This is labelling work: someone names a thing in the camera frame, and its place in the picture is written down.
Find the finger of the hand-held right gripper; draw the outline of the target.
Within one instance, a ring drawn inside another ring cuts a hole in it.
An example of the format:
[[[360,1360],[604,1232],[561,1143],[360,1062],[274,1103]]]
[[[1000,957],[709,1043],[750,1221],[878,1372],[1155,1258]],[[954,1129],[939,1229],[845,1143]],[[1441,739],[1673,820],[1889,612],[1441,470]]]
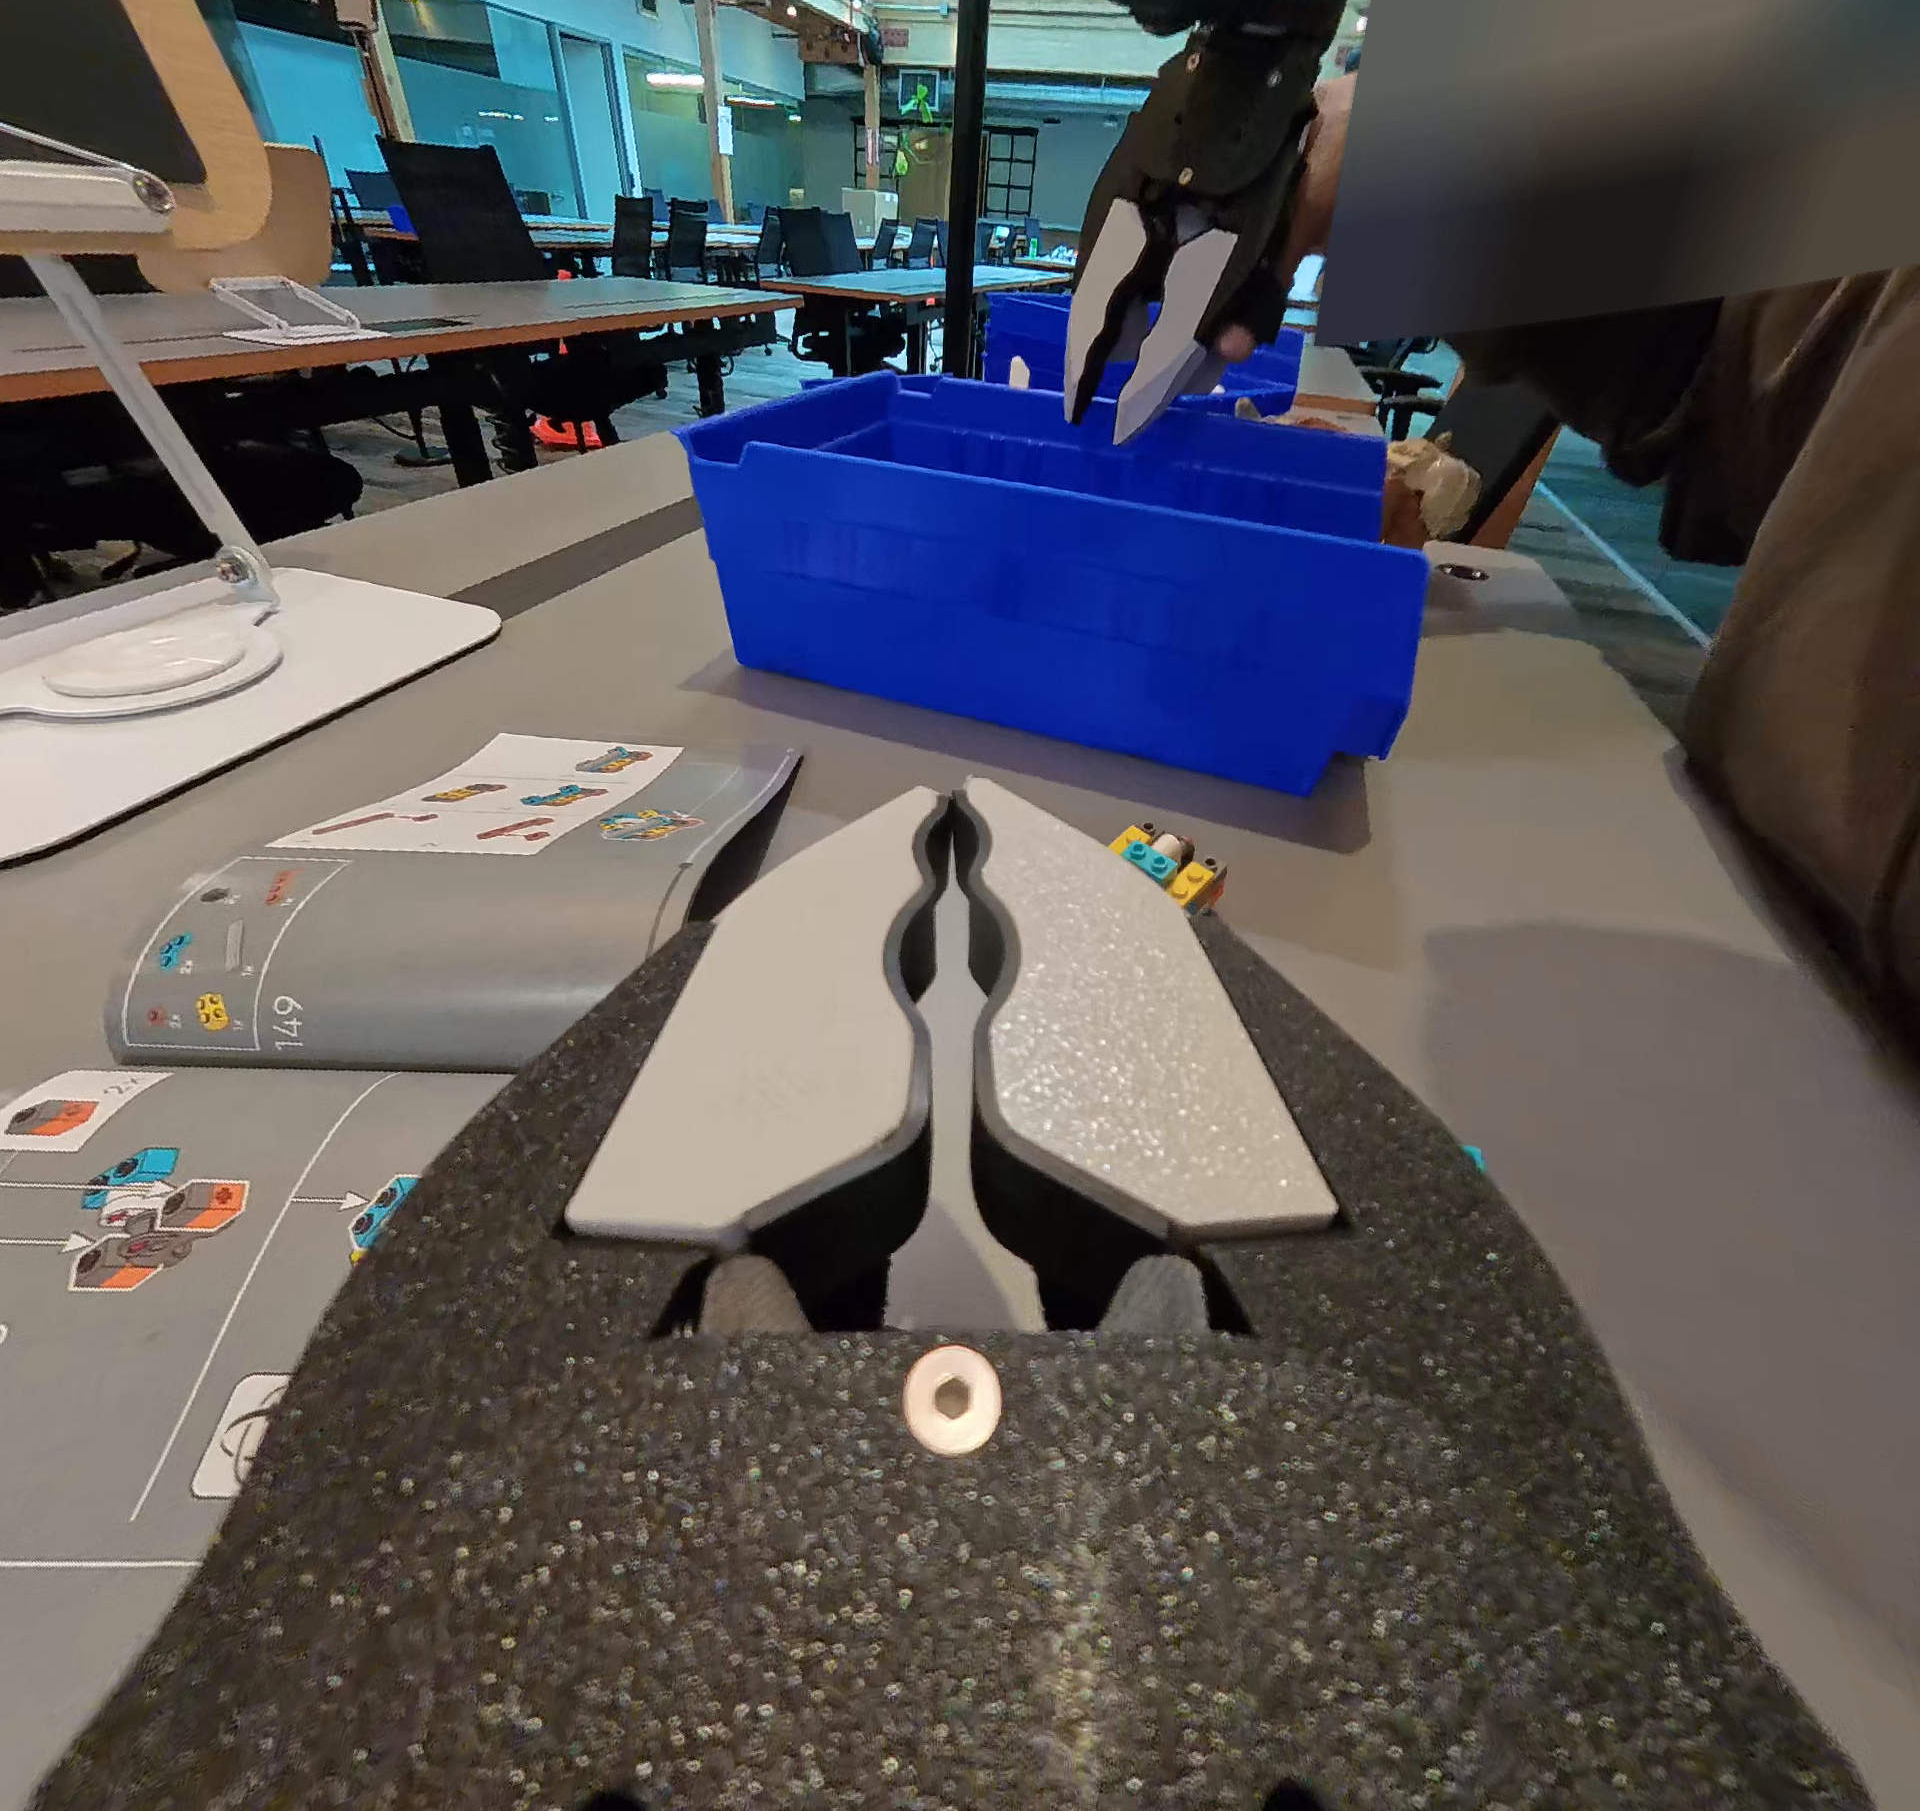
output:
[[[1229,280],[1229,258],[1234,258],[1234,234],[1177,246],[1170,280],[1162,280],[1162,319],[1145,319],[1137,366],[1118,394],[1118,446],[1132,446],[1145,424],[1162,424],[1170,403],[1184,403],[1194,380],[1215,366],[1206,308],[1215,308],[1215,285]]]
[[[1065,334],[1065,414],[1082,424],[1106,366],[1137,366],[1137,341],[1155,327],[1145,301],[1145,263],[1155,263],[1145,211],[1118,198],[1098,211],[1098,234],[1074,252],[1074,285],[1072,285],[1072,334]]]

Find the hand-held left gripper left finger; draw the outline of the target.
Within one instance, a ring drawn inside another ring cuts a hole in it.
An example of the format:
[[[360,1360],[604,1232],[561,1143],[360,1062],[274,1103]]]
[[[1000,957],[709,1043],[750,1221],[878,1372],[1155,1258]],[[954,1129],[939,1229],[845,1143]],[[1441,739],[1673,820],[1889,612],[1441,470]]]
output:
[[[948,796],[901,785],[762,873],[620,1089],[569,1232],[775,1258],[811,1329],[878,1329],[929,1221]]]

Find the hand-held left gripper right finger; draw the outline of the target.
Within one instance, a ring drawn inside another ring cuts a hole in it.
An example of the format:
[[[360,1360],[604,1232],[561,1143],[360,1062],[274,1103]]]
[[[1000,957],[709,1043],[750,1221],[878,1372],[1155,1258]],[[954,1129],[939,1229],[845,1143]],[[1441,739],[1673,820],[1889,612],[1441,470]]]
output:
[[[1098,1329],[1177,1258],[1177,1329],[1206,1329],[1215,1258],[1345,1221],[1206,933],[1106,838],[1000,783],[954,785],[970,901],[970,1196],[1035,1269],[1047,1329]]]

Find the blue plastic bin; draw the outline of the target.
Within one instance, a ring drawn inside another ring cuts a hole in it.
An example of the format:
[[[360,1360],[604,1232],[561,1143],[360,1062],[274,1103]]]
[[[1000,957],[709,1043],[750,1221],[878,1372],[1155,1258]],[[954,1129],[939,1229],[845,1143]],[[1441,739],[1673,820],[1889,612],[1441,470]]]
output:
[[[1314,796],[1410,716],[1381,443],[825,380],[682,432],[739,664]]]
[[[981,380],[984,388],[1041,388],[1065,394],[1065,341],[1072,341],[1072,292],[1014,292],[997,285],[984,292],[984,358]],[[1309,375],[1309,334],[1274,334],[1268,350],[1249,350],[1242,366],[1206,375],[1177,407],[1215,407],[1229,414],[1234,403],[1249,403],[1249,414],[1285,414],[1301,403],[1301,375]]]

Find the person's right forearm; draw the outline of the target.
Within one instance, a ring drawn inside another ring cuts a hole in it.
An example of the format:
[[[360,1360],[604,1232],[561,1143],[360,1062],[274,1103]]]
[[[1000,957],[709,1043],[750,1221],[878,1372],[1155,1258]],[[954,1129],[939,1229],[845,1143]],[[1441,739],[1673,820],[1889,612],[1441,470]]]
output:
[[[1920,263],[1809,285],[1441,334],[1477,388],[1526,388],[1598,446],[1607,476],[1659,487],[1659,554],[1737,572],[1814,414]]]

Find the grey desk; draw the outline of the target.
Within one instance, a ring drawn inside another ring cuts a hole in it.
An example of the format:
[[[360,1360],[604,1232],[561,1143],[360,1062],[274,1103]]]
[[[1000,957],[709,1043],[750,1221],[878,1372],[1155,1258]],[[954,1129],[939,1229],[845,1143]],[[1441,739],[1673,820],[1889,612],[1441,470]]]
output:
[[[103,1062],[103,982],[207,862],[489,738],[803,748],[765,857],[997,772],[1082,837],[1220,838],[1229,926],[1389,1062],[1564,1269],[1770,1656],[1912,1805],[1912,1074],[1687,785],[1534,554],[1434,573],[1410,722],[1314,796],[790,673],[719,627],[673,443],[287,535],[502,638],[274,758],[9,873],[9,1089]]]

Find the long wood-edged desk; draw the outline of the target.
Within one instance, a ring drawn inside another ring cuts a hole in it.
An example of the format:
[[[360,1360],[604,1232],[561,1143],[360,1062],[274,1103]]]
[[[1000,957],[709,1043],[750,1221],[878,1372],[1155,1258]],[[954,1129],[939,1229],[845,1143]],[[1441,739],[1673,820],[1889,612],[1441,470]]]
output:
[[[304,366],[378,366],[378,358],[467,358],[467,350],[532,350],[579,334],[657,334],[699,319],[762,319],[800,308],[790,280],[775,285],[682,285],[682,280],[489,280],[489,285],[330,285],[330,301],[360,308],[346,341],[259,341],[259,327],[199,292],[103,292],[103,334],[146,366],[151,388],[221,388]]]

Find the person's right hand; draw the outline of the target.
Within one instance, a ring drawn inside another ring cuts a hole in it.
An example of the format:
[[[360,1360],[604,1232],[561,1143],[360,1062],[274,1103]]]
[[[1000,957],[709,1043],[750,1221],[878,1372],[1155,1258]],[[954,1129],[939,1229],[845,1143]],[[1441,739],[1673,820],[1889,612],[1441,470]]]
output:
[[[1345,144],[1348,144],[1348,99],[1361,99],[1361,65],[1345,65],[1314,92],[1309,171],[1301,171],[1301,211],[1289,211],[1289,263],[1328,252]]]

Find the small colourful toy brick assembly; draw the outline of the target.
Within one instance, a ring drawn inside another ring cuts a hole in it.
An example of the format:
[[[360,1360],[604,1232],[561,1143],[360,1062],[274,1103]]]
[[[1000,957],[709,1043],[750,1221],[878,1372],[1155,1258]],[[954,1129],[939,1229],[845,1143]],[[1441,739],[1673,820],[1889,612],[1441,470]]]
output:
[[[1155,820],[1120,829],[1106,838],[1132,873],[1145,873],[1184,918],[1220,908],[1229,862],[1199,857],[1184,837],[1162,837]]]

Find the black vertical pole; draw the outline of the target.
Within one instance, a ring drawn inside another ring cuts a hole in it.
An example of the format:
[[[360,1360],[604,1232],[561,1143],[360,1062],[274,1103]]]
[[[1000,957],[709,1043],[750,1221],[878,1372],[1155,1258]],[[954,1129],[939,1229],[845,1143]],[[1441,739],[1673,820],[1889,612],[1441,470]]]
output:
[[[984,169],[984,30],[997,0],[954,0],[954,112],[948,112],[948,285],[939,375],[970,380],[970,263],[981,263],[981,169]]]

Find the crumpled brown paper bag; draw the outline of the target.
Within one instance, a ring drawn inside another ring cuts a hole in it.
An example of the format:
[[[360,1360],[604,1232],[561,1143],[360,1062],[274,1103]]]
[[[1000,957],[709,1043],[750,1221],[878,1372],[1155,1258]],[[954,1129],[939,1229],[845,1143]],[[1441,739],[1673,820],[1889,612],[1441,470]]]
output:
[[[1389,443],[1389,487],[1381,487],[1381,544],[1441,544],[1470,523],[1477,470],[1459,451],[1446,432]]]

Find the grey instruction booklet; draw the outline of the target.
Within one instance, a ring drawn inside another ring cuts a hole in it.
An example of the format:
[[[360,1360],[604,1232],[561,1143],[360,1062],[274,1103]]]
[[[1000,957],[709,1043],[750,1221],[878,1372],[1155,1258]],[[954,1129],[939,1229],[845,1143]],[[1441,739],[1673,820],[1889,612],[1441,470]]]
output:
[[[9,1571],[189,1571],[441,1143],[750,884],[800,748],[489,739],[184,884],[103,1065],[9,1080]]]

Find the black office chair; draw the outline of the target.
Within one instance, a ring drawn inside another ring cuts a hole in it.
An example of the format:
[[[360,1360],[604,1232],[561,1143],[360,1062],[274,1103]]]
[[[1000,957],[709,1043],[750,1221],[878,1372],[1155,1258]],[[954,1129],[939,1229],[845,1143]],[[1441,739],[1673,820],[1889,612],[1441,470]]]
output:
[[[397,144],[378,138],[397,198],[414,234],[414,273],[433,285],[489,285],[489,280],[552,280],[545,252],[532,246],[513,187],[497,144]]]

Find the white monitor stand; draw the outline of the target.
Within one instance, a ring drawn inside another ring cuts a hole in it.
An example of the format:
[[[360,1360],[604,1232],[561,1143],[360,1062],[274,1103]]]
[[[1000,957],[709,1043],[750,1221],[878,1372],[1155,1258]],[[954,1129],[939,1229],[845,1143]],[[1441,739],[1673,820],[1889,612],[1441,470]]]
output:
[[[74,246],[184,234],[184,187],[12,122],[9,138],[28,144],[28,159],[9,159],[9,252],[35,273],[163,470],[216,527],[216,572],[189,582],[103,592],[103,604],[35,604],[9,638],[0,862],[28,862],[497,647],[502,612],[360,573],[274,572],[72,263]]]

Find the person's brown jacket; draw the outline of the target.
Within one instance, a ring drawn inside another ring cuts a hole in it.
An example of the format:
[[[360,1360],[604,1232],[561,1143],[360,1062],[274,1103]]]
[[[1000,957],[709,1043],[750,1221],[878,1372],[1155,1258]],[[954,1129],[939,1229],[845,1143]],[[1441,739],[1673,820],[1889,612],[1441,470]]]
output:
[[[1702,664],[1687,758],[1770,892],[1912,1062],[1920,510],[1908,446],[1809,443]]]

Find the clear acrylic stand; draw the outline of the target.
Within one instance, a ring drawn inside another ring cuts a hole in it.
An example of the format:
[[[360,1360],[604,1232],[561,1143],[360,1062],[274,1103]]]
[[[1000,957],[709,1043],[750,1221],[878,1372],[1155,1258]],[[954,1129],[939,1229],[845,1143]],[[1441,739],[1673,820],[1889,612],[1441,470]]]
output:
[[[216,280],[216,292],[246,319],[246,334],[274,350],[373,334],[360,308],[342,308],[336,292],[304,280]]]

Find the black screen with wooden frame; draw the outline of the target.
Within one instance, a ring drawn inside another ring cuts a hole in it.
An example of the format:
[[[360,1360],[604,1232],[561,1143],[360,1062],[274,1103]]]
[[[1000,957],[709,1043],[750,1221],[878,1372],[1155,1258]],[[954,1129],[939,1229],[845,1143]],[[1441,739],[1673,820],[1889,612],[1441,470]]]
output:
[[[0,0],[9,292],[330,280],[330,159],[265,144],[221,0]]]

